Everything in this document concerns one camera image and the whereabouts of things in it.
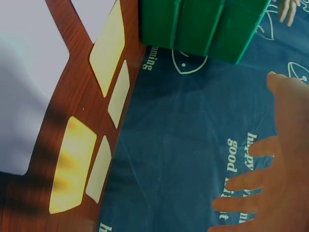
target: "yellow card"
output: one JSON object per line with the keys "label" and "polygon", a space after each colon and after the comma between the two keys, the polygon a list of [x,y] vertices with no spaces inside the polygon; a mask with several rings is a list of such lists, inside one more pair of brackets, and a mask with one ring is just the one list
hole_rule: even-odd
{"label": "yellow card", "polygon": [[70,117],[57,162],[49,213],[64,212],[82,203],[96,139],[87,126]]}
{"label": "yellow card", "polygon": [[90,64],[104,97],[107,95],[124,47],[124,23],[120,1],[117,0],[90,54]]}
{"label": "yellow card", "polygon": [[117,82],[115,84],[114,91],[110,103],[108,105],[108,113],[110,114],[112,121],[116,128],[118,128],[121,113],[126,101],[126,96],[130,88],[130,77],[127,69],[126,60],[124,61]]}
{"label": "yellow card", "polygon": [[108,143],[106,136],[104,136],[86,187],[86,194],[96,203],[100,201],[100,196],[111,160],[112,154],[110,144]]}

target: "white fish drawing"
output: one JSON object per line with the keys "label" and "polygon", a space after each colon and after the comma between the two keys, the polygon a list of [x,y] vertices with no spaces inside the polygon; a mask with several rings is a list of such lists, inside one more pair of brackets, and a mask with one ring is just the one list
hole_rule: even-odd
{"label": "white fish drawing", "polygon": [[189,56],[184,52],[174,50],[172,50],[172,59],[176,70],[181,75],[197,72],[203,68],[207,61],[207,57]]}
{"label": "white fish drawing", "polygon": [[303,10],[307,13],[309,13],[309,0],[300,0],[301,4],[303,4]]}
{"label": "white fish drawing", "polygon": [[288,63],[289,77],[296,77],[303,82],[307,82],[309,78],[309,70],[304,66],[295,62]]}
{"label": "white fish drawing", "polygon": [[278,14],[278,6],[270,4],[265,12],[264,18],[255,33],[266,40],[274,40],[274,26],[271,15]]}

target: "green container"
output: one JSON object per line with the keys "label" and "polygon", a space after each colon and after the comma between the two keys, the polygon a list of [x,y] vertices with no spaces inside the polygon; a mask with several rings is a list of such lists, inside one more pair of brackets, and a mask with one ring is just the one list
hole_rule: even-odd
{"label": "green container", "polygon": [[225,0],[183,0],[174,49],[206,56]]}
{"label": "green container", "polygon": [[140,38],[143,44],[174,48],[182,0],[140,0]]}
{"label": "green container", "polygon": [[209,56],[238,64],[271,0],[226,0]]}
{"label": "green container", "polygon": [[140,0],[143,44],[206,56],[225,0]]}

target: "wood grain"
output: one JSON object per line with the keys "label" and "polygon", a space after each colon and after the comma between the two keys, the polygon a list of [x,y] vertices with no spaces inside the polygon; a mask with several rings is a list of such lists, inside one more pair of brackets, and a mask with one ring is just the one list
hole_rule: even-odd
{"label": "wood grain", "polygon": [[139,42],[138,0],[120,0],[126,45],[106,98],[100,91],[89,63],[93,44],[70,0],[46,0],[56,25],[70,51],[70,58],[48,106],[29,170],[24,176],[1,174],[1,232],[93,232],[96,230],[102,199],[96,204],[87,195],[72,210],[51,215],[48,212],[56,163],[67,121],[75,116],[97,134],[87,180],[104,135],[115,151],[120,127],[116,130],[107,112],[117,76],[126,59],[132,93],[145,46]]}

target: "hand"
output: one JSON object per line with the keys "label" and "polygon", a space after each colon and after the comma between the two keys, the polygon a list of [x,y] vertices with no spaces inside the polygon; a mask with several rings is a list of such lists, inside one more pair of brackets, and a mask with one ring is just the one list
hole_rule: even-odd
{"label": "hand", "polygon": [[251,156],[274,156],[271,166],[228,181],[228,190],[259,189],[257,195],[219,198],[213,208],[256,213],[240,225],[214,227],[209,232],[309,231],[309,86],[296,78],[270,73],[268,88],[275,96],[278,136],[256,142]]}
{"label": "hand", "polygon": [[280,22],[283,22],[286,15],[289,14],[287,25],[290,27],[294,21],[297,6],[300,6],[300,0],[281,0],[279,5]]}

